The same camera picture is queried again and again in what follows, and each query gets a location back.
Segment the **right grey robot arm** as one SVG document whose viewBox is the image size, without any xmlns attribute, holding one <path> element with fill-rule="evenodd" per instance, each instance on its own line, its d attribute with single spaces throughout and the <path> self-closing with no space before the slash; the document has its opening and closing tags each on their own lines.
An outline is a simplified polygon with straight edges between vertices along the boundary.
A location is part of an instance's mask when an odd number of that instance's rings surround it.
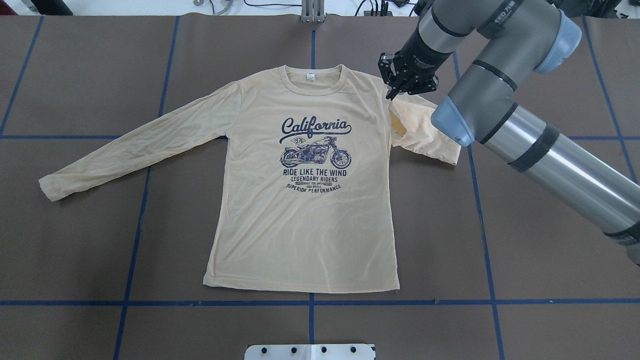
<svg viewBox="0 0 640 360">
<path fill-rule="evenodd" d="M 639 264 L 639 185 L 514 96 L 532 75 L 569 58 L 582 30 L 545 0 L 419 0 L 414 31 L 377 65 L 387 98 L 436 91 L 436 72 L 469 35 L 487 43 L 438 104 L 434 127 L 462 147 L 473 143 L 530 178 L 594 224 Z"/>
</svg>

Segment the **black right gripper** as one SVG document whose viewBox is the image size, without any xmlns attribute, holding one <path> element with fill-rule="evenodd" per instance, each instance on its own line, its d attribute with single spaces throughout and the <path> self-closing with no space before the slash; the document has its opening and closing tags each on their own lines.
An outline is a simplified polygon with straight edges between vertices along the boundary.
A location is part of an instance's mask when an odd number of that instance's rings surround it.
<svg viewBox="0 0 640 360">
<path fill-rule="evenodd" d="M 439 78 L 435 72 L 450 55 L 430 48 L 414 31 L 401 50 L 394 54 L 383 52 L 378 59 L 381 79 L 390 88 L 385 98 L 392 101 L 399 93 L 419 95 L 436 91 Z"/>
</svg>

